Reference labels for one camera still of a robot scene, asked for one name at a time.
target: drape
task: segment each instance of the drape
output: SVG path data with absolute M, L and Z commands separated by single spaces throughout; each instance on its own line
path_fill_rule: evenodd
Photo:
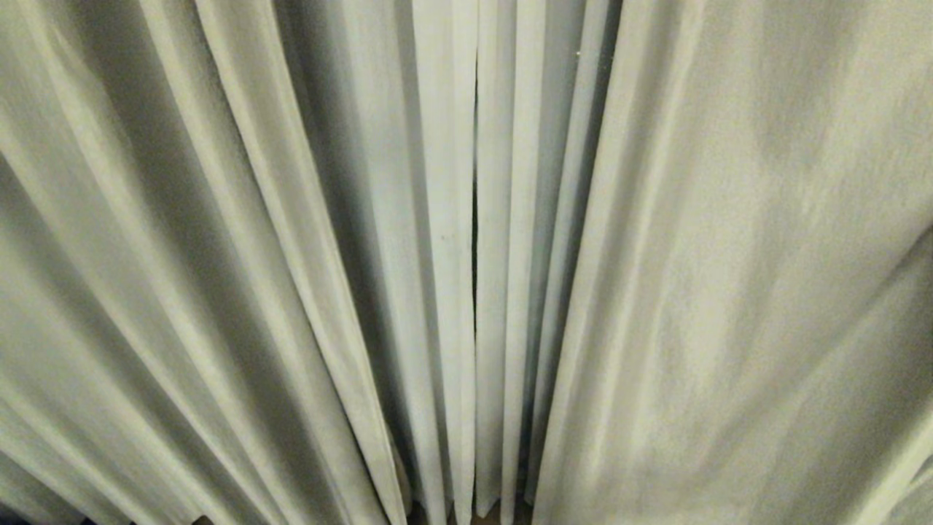
M 933 521 L 933 4 L 0 2 L 0 518 Z

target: white curtain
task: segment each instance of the white curtain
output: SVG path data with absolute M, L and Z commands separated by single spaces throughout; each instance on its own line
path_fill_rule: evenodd
M 0 0 L 0 519 L 933 522 L 931 28 Z

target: white fabric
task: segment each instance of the white fabric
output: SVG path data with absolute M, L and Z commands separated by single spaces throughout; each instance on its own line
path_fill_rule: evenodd
M 933 4 L 0 12 L 0 518 L 933 519 Z

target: curtain fold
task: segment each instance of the curtain fold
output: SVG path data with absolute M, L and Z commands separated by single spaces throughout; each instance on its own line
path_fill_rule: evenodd
M 0 12 L 0 520 L 933 516 L 929 3 Z

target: curtain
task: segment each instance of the curtain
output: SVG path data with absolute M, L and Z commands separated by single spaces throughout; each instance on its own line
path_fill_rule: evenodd
M 0 1 L 0 519 L 933 521 L 931 27 Z

